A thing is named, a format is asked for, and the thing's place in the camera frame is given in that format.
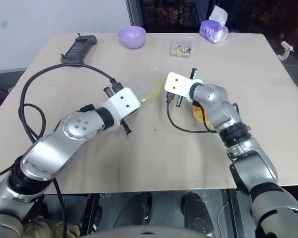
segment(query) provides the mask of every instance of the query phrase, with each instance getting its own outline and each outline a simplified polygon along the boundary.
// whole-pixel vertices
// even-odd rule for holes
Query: purple bowl
[[[128,26],[119,33],[121,43],[131,49],[141,47],[146,41],[146,30],[139,26]]]

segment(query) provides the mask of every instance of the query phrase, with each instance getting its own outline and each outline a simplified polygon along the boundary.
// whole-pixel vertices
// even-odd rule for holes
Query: purple tissue box
[[[217,21],[205,20],[201,23],[199,33],[208,41],[218,43],[227,38],[228,28]]]

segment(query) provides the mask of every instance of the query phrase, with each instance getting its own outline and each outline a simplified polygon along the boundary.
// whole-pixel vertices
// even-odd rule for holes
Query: tissue
[[[208,20],[201,22],[200,35],[212,43],[218,43],[227,38],[228,28],[225,26],[227,12],[214,6],[214,10]]]

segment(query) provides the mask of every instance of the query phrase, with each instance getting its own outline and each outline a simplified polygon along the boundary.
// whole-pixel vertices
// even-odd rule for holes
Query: wooden table
[[[153,68],[197,78],[224,87],[241,117],[275,165],[280,185],[298,184],[298,89],[267,40],[260,34],[230,34],[222,43],[211,44],[198,34],[189,59],[169,55],[173,37],[180,34],[147,34],[146,43],[131,50],[119,43],[117,34],[96,33],[98,44],[85,63],[95,66],[124,86],[136,87]],[[0,107],[0,171],[10,166],[31,145],[18,118],[20,93],[34,73],[60,63],[60,53],[72,45],[75,34],[53,37],[25,71]],[[42,108],[46,133],[66,114],[81,106],[107,99],[107,78],[85,68],[64,67],[35,80],[26,102]],[[126,118],[130,135],[107,130],[82,148],[77,159],[58,177],[63,193],[98,193],[148,190],[235,187],[230,160],[217,134],[189,134],[170,124],[165,92],[143,103]],[[203,129],[192,116],[192,106],[171,107],[177,124]],[[39,130],[41,120],[26,109],[28,123]],[[47,192],[54,193],[50,187]]]

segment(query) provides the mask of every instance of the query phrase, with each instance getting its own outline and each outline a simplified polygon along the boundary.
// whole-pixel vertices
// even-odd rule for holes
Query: white wall
[[[0,0],[0,70],[28,67],[52,35],[128,25],[124,0]]]

